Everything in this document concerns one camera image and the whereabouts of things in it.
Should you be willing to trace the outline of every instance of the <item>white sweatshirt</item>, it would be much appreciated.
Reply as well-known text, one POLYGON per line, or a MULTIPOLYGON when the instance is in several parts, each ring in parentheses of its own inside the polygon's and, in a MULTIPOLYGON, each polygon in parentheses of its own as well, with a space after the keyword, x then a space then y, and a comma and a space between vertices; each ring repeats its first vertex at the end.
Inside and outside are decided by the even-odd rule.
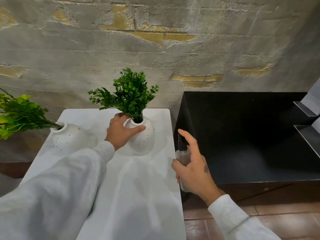
MULTIPOLYGON (((107 141, 81 149, 0 198, 0 240, 76 239, 114 153, 107 141)), ((229 195, 209 211, 225 240, 279 240, 229 195)))

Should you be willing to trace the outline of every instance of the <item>sleeve cuff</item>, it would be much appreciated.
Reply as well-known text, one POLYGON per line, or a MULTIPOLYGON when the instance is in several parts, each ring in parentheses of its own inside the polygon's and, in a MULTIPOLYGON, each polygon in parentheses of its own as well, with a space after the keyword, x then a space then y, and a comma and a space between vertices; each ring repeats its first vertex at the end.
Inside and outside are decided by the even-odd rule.
POLYGON ((223 234, 244 222, 249 216, 230 198, 228 194, 220 196, 208 208, 223 234))
POLYGON ((107 164, 115 155, 115 148, 109 141, 101 141, 93 148, 107 164))

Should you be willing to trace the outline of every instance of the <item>potted plant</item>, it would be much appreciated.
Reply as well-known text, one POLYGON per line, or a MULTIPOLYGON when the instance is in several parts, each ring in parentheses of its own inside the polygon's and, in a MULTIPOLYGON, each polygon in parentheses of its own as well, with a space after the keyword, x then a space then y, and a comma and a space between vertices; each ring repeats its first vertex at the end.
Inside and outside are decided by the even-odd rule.
POLYGON ((126 127, 133 128, 138 125, 145 125, 146 129, 129 140, 129 145, 140 155, 150 152, 154 145, 154 126, 150 119, 143 116, 143 110, 147 104, 154 99, 159 86, 147 87, 146 76, 143 72, 132 72, 130 68, 120 72, 121 77, 115 79, 113 86, 116 92, 111 94, 105 88, 97 88, 90 94, 89 100, 92 103, 101 104, 100 109, 116 107, 124 112, 131 119, 126 127))
POLYGON ((50 128, 53 144, 60 151, 72 153, 78 149, 95 146, 96 141, 89 141, 90 135, 80 126, 63 122, 53 122, 45 117, 48 112, 37 103, 31 102, 23 94, 20 97, 7 93, 0 94, 0 140, 6 140, 18 131, 50 128))

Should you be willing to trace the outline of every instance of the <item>black table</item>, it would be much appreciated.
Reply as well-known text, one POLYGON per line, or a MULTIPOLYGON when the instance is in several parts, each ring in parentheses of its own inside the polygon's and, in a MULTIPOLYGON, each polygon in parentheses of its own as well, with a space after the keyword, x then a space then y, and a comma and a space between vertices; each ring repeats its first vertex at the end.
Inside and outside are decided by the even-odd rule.
POLYGON ((317 119, 293 103, 305 94, 185 92, 175 144, 189 131, 217 185, 320 180, 320 158, 294 128, 317 119))

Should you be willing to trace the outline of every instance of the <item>spray bottle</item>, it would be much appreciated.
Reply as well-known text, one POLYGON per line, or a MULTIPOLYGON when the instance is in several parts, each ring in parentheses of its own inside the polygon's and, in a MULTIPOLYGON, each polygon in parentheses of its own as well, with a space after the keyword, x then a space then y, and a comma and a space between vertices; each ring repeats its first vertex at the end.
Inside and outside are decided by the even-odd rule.
MULTIPOLYGON (((176 151, 176 157, 183 166, 186 166, 191 162, 191 152, 187 147, 185 138, 180 134, 178 134, 178 150, 176 151)), ((182 179, 180 179, 180 187, 182 191, 190 192, 184 185, 182 179)))

